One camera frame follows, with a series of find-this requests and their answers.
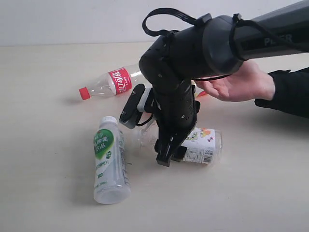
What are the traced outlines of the person's open bare hand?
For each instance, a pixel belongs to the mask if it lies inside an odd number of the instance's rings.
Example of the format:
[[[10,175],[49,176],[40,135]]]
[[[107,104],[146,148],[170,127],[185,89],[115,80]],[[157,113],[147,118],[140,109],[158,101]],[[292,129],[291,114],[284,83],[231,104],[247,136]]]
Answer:
[[[197,81],[196,84],[210,96],[226,102],[270,101],[275,94],[273,78],[253,60],[245,61],[237,72],[226,78]]]

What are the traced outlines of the black sleeved forearm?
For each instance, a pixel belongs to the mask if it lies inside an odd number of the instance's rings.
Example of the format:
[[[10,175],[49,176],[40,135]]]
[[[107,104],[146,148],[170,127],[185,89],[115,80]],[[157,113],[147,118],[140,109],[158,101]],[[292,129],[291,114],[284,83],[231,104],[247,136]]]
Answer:
[[[256,99],[255,105],[274,109],[304,118],[309,117],[309,69],[295,72],[277,70],[270,72],[275,85],[272,100]]]

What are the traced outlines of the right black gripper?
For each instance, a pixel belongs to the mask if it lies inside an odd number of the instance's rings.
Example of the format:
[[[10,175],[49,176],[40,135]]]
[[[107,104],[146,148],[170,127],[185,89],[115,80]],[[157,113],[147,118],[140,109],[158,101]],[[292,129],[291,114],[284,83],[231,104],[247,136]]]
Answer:
[[[159,127],[154,149],[157,163],[169,167],[170,160],[181,162],[186,152],[194,148],[195,137],[188,134],[196,124],[197,113],[191,81],[183,81],[176,89],[164,87],[154,88]],[[188,135],[184,141],[183,134]]]

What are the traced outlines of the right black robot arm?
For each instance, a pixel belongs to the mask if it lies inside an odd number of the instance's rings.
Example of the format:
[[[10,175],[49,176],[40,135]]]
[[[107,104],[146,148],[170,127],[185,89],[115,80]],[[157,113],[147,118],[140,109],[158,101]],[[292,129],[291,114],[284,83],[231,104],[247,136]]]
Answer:
[[[156,41],[141,56],[139,68],[152,84],[153,114],[159,127],[157,163],[169,166],[171,157],[193,130],[200,108],[192,80],[211,80],[235,73],[252,58],[267,58],[309,50],[309,3],[306,0],[251,20],[240,14],[192,18],[173,8],[154,15],[172,15],[190,25],[182,31],[152,31]]]

